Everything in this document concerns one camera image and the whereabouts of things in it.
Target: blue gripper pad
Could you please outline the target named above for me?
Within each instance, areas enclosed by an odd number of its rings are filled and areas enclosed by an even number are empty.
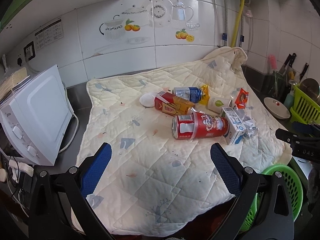
[[[95,160],[87,169],[81,180],[81,194],[84,198],[95,190],[104,170],[106,169],[112,155],[111,145],[104,143],[97,152]]]
[[[239,197],[241,193],[241,178],[232,167],[228,154],[220,144],[215,143],[211,146],[210,155],[230,194]]]

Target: orange fruit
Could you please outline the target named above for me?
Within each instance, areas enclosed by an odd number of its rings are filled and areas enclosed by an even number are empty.
[[[128,25],[126,25],[125,27],[124,27],[124,29],[126,30],[126,31],[131,31],[132,30],[132,25],[131,24],[128,24]]]
[[[195,40],[195,37],[193,35],[188,34],[186,36],[186,40],[189,41],[189,42],[193,42]]]
[[[139,26],[139,25],[133,25],[132,30],[133,30],[134,32],[137,32],[137,31],[140,30],[140,26]]]
[[[180,33],[176,34],[176,38],[181,40]]]
[[[180,38],[181,39],[185,40],[187,36],[188,36],[188,33],[180,32]]]

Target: metal screw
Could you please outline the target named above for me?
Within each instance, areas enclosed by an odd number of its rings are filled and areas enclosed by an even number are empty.
[[[245,167],[244,171],[249,174],[253,173],[253,169],[251,167]]]
[[[281,174],[281,172],[279,172],[279,171],[276,171],[276,172],[275,172],[275,175],[276,175],[278,178],[281,178],[281,177],[282,177],[282,174]]]
[[[47,172],[46,172],[46,171],[41,171],[41,172],[40,172],[40,177],[43,178],[45,175],[47,175]]]
[[[74,173],[77,172],[77,170],[78,170],[77,167],[71,167],[71,168],[69,169],[69,172],[70,172],[71,174],[74,174]]]

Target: pink brush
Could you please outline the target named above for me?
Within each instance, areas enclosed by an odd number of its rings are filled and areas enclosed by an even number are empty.
[[[277,67],[277,61],[276,61],[275,55],[270,54],[268,59],[269,59],[269,63],[270,63],[271,68],[273,70],[277,70],[278,67]]]

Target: green plastic basket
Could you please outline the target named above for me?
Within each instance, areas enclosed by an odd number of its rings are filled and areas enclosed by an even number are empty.
[[[292,212],[293,212],[293,221],[295,221],[300,213],[301,207],[302,207],[302,200],[303,200],[303,189],[302,184],[300,182],[300,179],[297,175],[297,173],[291,169],[290,167],[283,165],[283,164],[277,164],[270,166],[266,168],[262,174],[266,175],[272,175],[275,171],[280,171],[282,175],[284,176],[284,181],[287,184],[287,189],[289,192],[289,196],[291,199],[291,206],[292,206]],[[257,212],[257,207],[260,205],[261,200],[261,193],[256,194],[253,203],[251,205],[251,208],[247,214],[247,217],[244,220],[244,223],[242,224],[242,227],[240,229],[240,232],[244,232],[249,230],[254,216]]]
[[[299,85],[294,86],[294,90],[294,103],[293,107],[290,108],[292,114],[290,122],[320,123],[320,106],[302,92]]]

